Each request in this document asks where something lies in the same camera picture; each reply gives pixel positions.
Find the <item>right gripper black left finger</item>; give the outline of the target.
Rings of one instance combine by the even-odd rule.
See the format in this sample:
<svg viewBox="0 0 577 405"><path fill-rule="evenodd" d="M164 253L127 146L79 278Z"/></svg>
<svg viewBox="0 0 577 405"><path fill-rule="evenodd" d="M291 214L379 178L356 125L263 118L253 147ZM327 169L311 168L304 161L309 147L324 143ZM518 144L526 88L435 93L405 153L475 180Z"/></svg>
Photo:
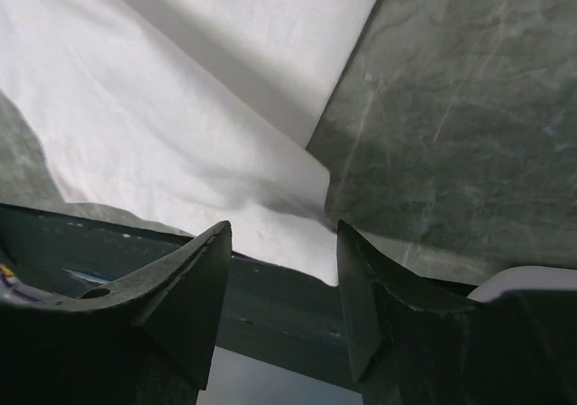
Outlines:
<svg viewBox="0 0 577 405"><path fill-rule="evenodd" d="M78 298L3 300L2 403L195 403L231 263L232 228L222 221Z"/></svg>

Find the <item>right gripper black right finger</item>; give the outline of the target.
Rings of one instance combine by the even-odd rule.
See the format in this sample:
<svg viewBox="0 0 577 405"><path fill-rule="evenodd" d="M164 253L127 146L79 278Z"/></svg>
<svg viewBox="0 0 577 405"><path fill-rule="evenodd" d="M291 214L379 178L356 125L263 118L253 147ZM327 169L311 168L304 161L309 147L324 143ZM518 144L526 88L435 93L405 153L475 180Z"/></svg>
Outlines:
<svg viewBox="0 0 577 405"><path fill-rule="evenodd" d="M575 403L574 290L469 299L391 260L345 222L337 270L365 403Z"/></svg>

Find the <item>white t-shirt red print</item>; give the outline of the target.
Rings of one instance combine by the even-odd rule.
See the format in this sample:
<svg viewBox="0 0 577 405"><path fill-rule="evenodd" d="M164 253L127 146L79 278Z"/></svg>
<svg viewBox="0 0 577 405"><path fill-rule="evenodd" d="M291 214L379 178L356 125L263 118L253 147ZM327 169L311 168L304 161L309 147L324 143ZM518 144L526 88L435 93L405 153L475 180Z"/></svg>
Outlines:
<svg viewBox="0 0 577 405"><path fill-rule="evenodd" d="M1 90L69 203L335 285L306 149L377 0L1 0Z"/></svg>

